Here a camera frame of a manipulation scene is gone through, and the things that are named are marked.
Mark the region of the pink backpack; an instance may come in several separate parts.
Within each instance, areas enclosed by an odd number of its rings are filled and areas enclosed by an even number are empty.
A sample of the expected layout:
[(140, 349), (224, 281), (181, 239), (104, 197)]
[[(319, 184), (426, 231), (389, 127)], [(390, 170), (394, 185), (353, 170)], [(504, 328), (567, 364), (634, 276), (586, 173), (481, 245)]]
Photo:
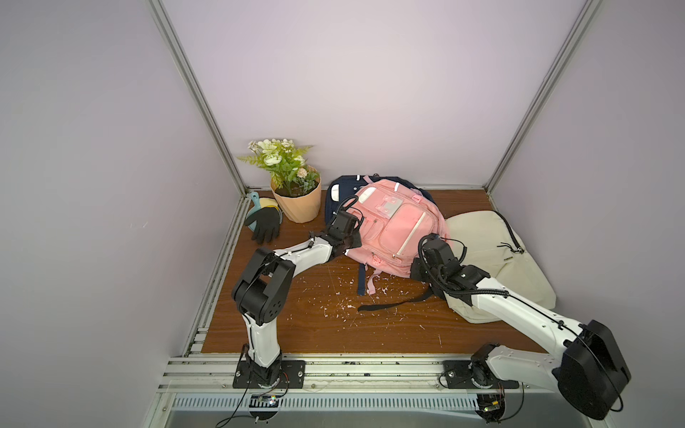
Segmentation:
[(358, 294), (374, 294), (374, 278), (382, 273), (410, 277), (422, 237), (450, 236), (447, 221), (436, 203), (388, 179), (369, 183), (355, 194), (354, 205), (365, 216), (361, 227), (362, 246), (348, 251), (360, 264)]

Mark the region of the cream canvas backpack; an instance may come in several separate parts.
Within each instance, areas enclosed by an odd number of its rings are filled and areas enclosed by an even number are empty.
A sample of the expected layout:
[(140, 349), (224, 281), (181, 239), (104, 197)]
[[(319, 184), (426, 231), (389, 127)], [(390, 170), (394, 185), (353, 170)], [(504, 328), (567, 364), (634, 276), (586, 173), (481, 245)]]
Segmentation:
[(446, 219), (454, 244), (463, 243), (463, 262), (488, 272), (508, 289), (553, 310), (557, 296), (520, 236), (494, 210), (468, 212)]

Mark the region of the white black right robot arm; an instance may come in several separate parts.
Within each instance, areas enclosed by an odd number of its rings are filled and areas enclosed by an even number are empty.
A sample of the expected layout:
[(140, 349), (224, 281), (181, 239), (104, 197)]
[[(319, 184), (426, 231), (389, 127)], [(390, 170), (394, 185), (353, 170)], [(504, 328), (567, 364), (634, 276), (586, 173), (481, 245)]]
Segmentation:
[(463, 265), (438, 235), (417, 245), (420, 273), (445, 296), (504, 321), (542, 347), (518, 351), (486, 344), (471, 357), (472, 383), (525, 383), (559, 393), (585, 417), (603, 420), (624, 408), (622, 392), (631, 374), (611, 330), (558, 315), (514, 292), (488, 272)]

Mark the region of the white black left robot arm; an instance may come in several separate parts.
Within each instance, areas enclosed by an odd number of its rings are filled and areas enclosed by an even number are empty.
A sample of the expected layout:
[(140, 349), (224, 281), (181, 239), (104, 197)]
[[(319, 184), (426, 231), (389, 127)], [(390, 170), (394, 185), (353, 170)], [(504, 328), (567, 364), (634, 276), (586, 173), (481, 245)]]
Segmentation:
[(360, 248), (365, 217), (351, 212), (358, 201), (358, 196), (345, 199), (326, 228), (301, 244), (281, 250), (262, 247), (253, 253), (232, 291), (248, 337), (235, 368), (235, 389), (303, 388), (306, 362), (284, 357), (278, 316), (296, 276)]

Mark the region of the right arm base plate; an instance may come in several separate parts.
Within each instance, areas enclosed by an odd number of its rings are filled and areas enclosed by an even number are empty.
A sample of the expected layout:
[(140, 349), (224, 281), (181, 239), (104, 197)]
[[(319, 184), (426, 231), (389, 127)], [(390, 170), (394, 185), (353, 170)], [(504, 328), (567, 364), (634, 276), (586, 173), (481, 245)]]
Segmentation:
[(447, 389), (515, 390), (520, 387), (517, 381), (503, 381), (480, 365), (474, 367), (470, 360), (444, 360), (438, 382)]

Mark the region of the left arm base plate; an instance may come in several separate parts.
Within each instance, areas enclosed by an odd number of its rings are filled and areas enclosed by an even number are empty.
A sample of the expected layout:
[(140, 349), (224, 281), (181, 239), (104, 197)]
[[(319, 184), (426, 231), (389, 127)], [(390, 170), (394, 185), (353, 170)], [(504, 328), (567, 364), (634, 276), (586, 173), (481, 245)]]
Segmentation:
[(232, 386), (234, 389), (301, 389), (305, 375), (304, 360), (276, 360), (269, 367), (246, 360), (238, 364)]

